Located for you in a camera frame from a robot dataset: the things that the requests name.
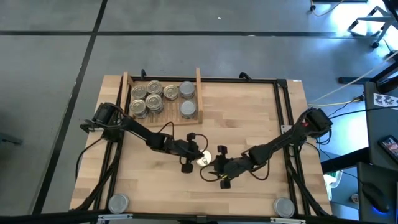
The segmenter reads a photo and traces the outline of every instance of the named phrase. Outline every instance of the wooden table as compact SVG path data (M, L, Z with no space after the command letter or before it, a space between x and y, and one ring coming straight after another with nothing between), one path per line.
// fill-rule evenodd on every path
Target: wooden table
M121 76L104 77L97 106L101 102L115 103L120 79ZM300 80L288 80L287 83L296 120L307 109L303 85ZM202 95L203 124L176 126L176 139L185 139L190 132L205 134L210 143L208 150L214 158L217 145L228 147L228 157L238 157L245 149L265 144L280 135L272 85L202 82ZM164 132L171 133L171 128L165 128ZM100 136L101 132L90 133L87 145ZM200 147L204 146L202 138L196 140ZM71 208L79 206L97 184L105 147L106 142L101 141L84 154ZM301 160L307 188L323 209L331 213L318 152L305 144ZM250 216L274 216L274 200L289 197L283 150L272 156L270 176L266 181L256 180L246 172L231 182L230 189L220 189L219 182L201 180L200 167L196 163L193 165L191 174L183 174L178 157L153 152L142 140L125 133L115 193L129 197L127 212L131 213ZM267 168L263 167L256 174L264 177L266 172ZM107 192L105 187L101 208L104 208ZM297 186L296 193L299 211L303 213Z

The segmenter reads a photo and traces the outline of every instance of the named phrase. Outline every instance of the black metal frame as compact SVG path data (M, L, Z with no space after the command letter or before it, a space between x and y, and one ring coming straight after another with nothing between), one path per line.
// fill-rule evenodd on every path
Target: black metal frame
M241 75L239 77L240 78L204 78L204 77L202 77L201 82L271 84L274 87L275 104L276 104L276 108L277 108L277 114L278 114L278 120L279 120L280 126L284 125L282 103L281 103L280 94L279 94L279 87L281 87L282 91L284 93L284 101L286 104L286 110L287 110L289 124L294 123L292 107L290 105L290 98L289 98L289 92L287 89L286 80L252 79L245 73L241 73ZM131 78L133 79L133 81L158 80L161 82L182 82L182 81L196 82L195 77L148 77L144 70L141 71L140 77L131 77ZM120 99L120 94L121 94L121 86L119 87L118 99ZM131 98L130 98L130 95L127 95L127 97L128 98L126 100L125 106L128 110L128 105L130 104ZM121 149L123 148L123 140L121 140L117 144L118 144L118 146L117 146L116 150L121 151ZM295 148L294 150L295 150L295 161L296 161L296 166L297 166L297 173L302 178L302 180L304 180L300 154L297 153L297 148ZM109 161L109 157L110 157L110 153L105 153L104 162ZM290 160L290 154L289 154L288 147L284 148L284 159L285 159L285 161ZM117 172L118 172L118 165L116 166L116 170L112 174L112 178L109 183L108 195L106 198L106 208L108 208L109 199L114 193ZM287 180L288 180L288 185L289 185L289 197L294 203L295 211L296 211L295 215L298 215L299 213L298 213L298 209L297 209L297 198L296 198L296 194L295 194L293 178L291 178L291 176L287 172L287 169L286 169L286 174L287 174ZM304 205L305 214L310 215L309 204L304 198L303 198L303 205ZM271 220L271 217L267 217L267 216L254 217L254 216L231 216L231 215L184 215L184 214L179 215L179 214L156 214L156 213L135 213L134 217L135 218L171 219L171 220L190 220L190 221L196 221L196 222L210 222L210 221L269 222Z

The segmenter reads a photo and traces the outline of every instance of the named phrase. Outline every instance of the white cord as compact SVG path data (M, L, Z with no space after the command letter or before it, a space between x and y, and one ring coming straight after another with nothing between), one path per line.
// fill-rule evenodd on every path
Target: white cord
M337 92L337 91L339 91L339 90L341 90L341 89L343 89L343 88L346 88L347 86L353 84L354 82L360 80L361 78L363 78L363 77L369 75L371 72L373 72L375 69L381 67L381 65L383 65L386 61L390 60L390 59L391 59L393 56L395 56L396 54L398 54L398 51L394 52L390 57L388 57L387 59L385 59L384 61L382 61L380 64L376 65L374 68L370 69L370 71L366 72L365 74L363 74L363 75L360 76L359 78L353 80L353 81L350 82L350 83L347 83L347 84L343 85L343 86L340 87L340 88L337 88L337 89L331 91L331 92L328 93L328 94L325 94L325 95L319 97L318 99L312 101L311 103L314 103L314 102L316 102L316 101L318 101L318 100L320 100L320 99L323 99L323 98L325 98L325 97L327 97L327 96L329 96L329 95L331 95L331 94L333 94L333 93L335 93L335 92Z

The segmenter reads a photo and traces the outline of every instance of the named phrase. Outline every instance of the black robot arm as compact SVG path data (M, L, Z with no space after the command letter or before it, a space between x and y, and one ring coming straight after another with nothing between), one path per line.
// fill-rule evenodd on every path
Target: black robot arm
M186 158L186 163L182 166L184 173L192 172L191 161L203 157L203 153L199 151L198 145L193 141L195 133L187 134L187 140L184 141L175 140L173 135L152 132L133 117L124 114L120 107L112 103L100 104L93 119L86 121L86 124L82 124L80 127L86 132L95 128L103 128L103 137L109 141L114 140L114 135L117 135L120 130L133 133L145 141L145 144L153 151Z
M222 189L230 188L231 180L243 172L255 172L264 167L273 153L279 149L289 145L301 146L307 140L307 136L319 138L331 130L332 124L328 116L321 109L310 108L302 113L297 122L286 133L267 144L253 146L244 151L239 158L226 158L227 148L219 146L218 151L221 155L217 155L216 159L211 162L210 165L214 167L214 172L211 173L217 175L217 179L221 180L220 186ZM297 183L315 213L317 215L327 215L301 182L292 163L287 161L286 166L287 172Z

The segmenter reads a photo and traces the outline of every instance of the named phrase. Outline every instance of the floor tile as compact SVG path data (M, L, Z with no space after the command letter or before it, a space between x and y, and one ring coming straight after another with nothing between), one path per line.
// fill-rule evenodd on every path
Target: floor tile
M101 0L2 0L0 30L91 31Z
M309 13L310 1L115 0L108 3L100 30L345 32L377 3L344 3L316 17ZM317 13L334 5L317 4Z
M0 37L0 214L25 215L42 181L87 37Z

